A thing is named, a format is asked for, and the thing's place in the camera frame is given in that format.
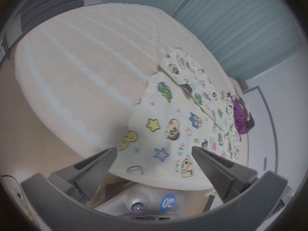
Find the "wooden floor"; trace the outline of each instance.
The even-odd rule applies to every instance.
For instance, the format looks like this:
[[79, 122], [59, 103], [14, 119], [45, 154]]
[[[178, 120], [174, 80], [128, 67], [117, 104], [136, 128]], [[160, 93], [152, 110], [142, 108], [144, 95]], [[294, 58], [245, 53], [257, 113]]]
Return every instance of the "wooden floor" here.
[[[0, 68], [0, 173], [12, 175], [22, 182], [38, 172], [48, 177], [83, 158], [59, 140], [33, 113], [15, 78], [13, 56], [14, 51], [12, 59], [5, 60]], [[115, 180], [112, 175], [107, 178], [110, 183]], [[18, 185], [10, 178], [4, 178], [4, 181], [15, 194]], [[183, 217], [202, 213], [208, 200], [205, 191], [184, 191], [184, 195]]]

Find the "black cable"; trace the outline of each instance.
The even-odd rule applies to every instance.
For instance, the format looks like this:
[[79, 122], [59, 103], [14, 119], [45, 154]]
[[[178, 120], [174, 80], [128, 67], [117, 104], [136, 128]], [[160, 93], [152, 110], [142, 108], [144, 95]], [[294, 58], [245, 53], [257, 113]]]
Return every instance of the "black cable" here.
[[18, 186], [19, 186], [19, 188], [20, 188], [20, 191], [21, 191], [21, 193], [22, 193], [22, 195], [23, 195], [23, 199], [24, 199], [24, 201], [25, 201], [25, 203], [26, 203], [26, 205], [27, 205], [28, 211], [29, 211], [29, 213], [30, 213], [30, 215], [31, 215], [31, 217], [32, 217], [32, 219], [33, 219], [33, 222], [34, 222], [34, 224], [39, 228], [39, 226], [38, 226], [38, 225], [36, 224], [36, 222], [34, 221], [34, 217], [33, 217], [32, 213], [31, 213], [31, 211], [30, 211], [30, 209], [29, 209], [28, 203], [27, 203], [27, 201], [26, 201], [26, 199], [25, 199], [25, 195], [23, 194], [23, 191], [22, 191], [21, 186], [20, 186], [20, 184], [18, 183], [18, 181], [17, 181], [13, 176], [11, 176], [11, 175], [2, 175], [2, 177], [11, 177], [11, 178], [13, 178], [13, 179], [17, 182], [17, 184], [18, 184]]

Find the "pile of clothes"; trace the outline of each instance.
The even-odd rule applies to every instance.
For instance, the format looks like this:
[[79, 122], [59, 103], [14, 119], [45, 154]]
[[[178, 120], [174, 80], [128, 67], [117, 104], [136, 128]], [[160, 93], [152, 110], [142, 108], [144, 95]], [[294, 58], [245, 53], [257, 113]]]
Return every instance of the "pile of clothes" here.
[[234, 123], [239, 134], [248, 133], [254, 127], [249, 105], [240, 96], [230, 96], [234, 106]]

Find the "purple scrunchie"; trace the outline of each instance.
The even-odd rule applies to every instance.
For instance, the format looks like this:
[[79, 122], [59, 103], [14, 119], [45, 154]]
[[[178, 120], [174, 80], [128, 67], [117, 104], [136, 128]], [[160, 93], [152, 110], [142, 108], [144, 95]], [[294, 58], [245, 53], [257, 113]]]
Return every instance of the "purple scrunchie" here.
[[245, 119], [245, 111], [241, 107], [241, 105], [235, 101], [233, 102], [234, 105], [234, 123], [235, 128], [237, 129], [239, 134], [245, 134], [246, 133], [246, 119]]

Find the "mattress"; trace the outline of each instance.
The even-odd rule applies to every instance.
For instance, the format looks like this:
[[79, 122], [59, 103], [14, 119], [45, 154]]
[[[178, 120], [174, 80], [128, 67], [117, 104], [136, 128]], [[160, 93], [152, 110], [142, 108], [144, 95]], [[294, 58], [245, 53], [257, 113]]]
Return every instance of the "mattress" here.
[[[218, 92], [240, 94], [206, 47], [162, 10], [98, 4], [45, 21], [17, 45], [15, 72], [40, 120], [86, 158], [119, 146], [149, 76], [181, 46], [206, 68]], [[247, 136], [241, 136], [247, 166]]]

